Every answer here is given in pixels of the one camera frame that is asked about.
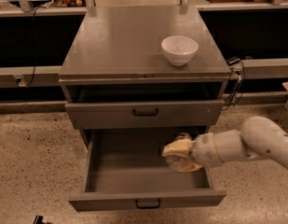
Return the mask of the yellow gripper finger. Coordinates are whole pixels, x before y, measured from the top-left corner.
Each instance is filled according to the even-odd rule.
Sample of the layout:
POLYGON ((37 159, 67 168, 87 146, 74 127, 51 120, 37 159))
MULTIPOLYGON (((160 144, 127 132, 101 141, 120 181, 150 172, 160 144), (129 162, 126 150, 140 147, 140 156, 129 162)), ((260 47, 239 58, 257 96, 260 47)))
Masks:
POLYGON ((193 147, 193 141, 189 139, 181 139, 174 141, 163 148, 162 156, 179 156, 186 158, 189 156, 190 150, 193 147))
POLYGON ((177 170, 179 172, 196 172, 202 168, 201 165, 195 162, 179 162, 177 164, 177 170))

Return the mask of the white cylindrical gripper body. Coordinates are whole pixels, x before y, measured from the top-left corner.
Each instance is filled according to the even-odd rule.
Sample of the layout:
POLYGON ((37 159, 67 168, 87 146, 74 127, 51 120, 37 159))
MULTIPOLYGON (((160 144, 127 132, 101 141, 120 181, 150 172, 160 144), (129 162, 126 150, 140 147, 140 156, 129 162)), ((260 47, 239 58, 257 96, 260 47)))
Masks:
POLYGON ((214 133, 201 134, 194 140, 192 156, 203 167, 217 167, 223 164, 217 151, 214 133))

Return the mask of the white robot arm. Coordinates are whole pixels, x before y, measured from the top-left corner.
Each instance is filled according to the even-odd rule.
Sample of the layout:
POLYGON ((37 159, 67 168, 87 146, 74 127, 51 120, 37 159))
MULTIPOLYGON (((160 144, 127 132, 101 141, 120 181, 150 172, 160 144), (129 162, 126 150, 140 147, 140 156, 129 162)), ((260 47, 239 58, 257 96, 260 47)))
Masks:
POLYGON ((205 133, 192 139, 181 133, 163 148, 162 156, 177 172, 196 172, 232 161, 270 159, 288 170, 288 133, 264 117, 250 117, 241 129, 205 133))

